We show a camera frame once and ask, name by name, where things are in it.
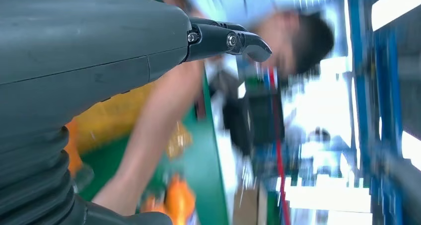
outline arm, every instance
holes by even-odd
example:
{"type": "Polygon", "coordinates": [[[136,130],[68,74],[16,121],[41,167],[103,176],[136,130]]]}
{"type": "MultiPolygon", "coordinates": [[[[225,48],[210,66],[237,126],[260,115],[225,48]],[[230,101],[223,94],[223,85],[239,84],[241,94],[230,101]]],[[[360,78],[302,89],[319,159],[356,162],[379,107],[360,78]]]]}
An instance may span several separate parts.
{"type": "Polygon", "coordinates": [[[121,215],[132,215],[167,146],[176,123],[198,95],[203,61],[180,64],[162,76],[136,122],[116,175],[93,199],[121,215]]]}

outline gray plastic casing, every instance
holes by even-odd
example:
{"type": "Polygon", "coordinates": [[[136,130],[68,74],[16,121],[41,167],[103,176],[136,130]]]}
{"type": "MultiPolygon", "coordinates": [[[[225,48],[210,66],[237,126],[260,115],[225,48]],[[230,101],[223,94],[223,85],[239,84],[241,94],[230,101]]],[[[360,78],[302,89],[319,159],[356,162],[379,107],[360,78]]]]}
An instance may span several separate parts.
{"type": "Polygon", "coordinates": [[[0,0],[0,138],[59,128],[181,63],[191,24],[152,0],[0,0]]]}

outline black machine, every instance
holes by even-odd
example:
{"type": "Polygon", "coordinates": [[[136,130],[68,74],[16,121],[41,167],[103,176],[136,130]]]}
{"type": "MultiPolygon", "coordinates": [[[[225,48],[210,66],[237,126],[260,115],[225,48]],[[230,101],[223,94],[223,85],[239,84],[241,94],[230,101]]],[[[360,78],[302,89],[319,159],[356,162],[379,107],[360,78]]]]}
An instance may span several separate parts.
{"type": "Polygon", "coordinates": [[[271,55],[236,24],[152,0],[0,0],[0,224],[170,224],[74,194],[63,126],[93,104],[222,53],[271,55]]]}

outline man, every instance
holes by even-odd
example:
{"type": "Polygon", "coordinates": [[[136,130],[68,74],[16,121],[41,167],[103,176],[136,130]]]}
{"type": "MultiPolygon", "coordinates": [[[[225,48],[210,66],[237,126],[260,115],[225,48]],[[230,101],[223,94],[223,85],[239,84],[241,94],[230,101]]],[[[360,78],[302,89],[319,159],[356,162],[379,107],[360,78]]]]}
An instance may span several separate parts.
{"type": "MultiPolygon", "coordinates": [[[[187,10],[185,0],[164,1],[187,10]]],[[[190,12],[191,16],[207,16],[199,9],[190,12]]],[[[254,32],[260,34],[273,51],[264,65],[276,65],[285,76],[306,71],[333,46],[332,33],[323,21],[296,13],[275,12],[254,26],[254,32]]],[[[116,175],[96,195],[95,203],[121,215],[135,212],[177,121],[183,118],[201,90],[203,73],[203,61],[187,62],[176,66],[156,82],[116,175]]]]}
{"type": "Polygon", "coordinates": [[[283,78],[308,71],[333,48],[333,34],[323,20],[285,11],[276,0],[163,1],[204,18],[241,24],[261,36],[273,52],[262,66],[277,67],[283,78]]]}

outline metal screw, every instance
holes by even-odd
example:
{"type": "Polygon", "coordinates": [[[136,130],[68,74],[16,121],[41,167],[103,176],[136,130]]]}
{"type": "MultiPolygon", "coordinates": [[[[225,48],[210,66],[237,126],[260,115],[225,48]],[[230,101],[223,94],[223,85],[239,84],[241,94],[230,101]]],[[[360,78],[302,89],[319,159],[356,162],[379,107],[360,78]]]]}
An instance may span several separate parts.
{"type": "Polygon", "coordinates": [[[187,35],[187,41],[189,43],[196,42],[198,38],[199,38],[199,35],[197,33],[195,33],[195,32],[189,33],[187,35]]]}
{"type": "Polygon", "coordinates": [[[230,35],[228,35],[228,37],[226,38],[226,44],[227,44],[229,47],[233,47],[233,46],[235,45],[236,41],[237,41],[237,38],[235,37],[235,35],[234,35],[234,34],[230,34],[230,35]]]}

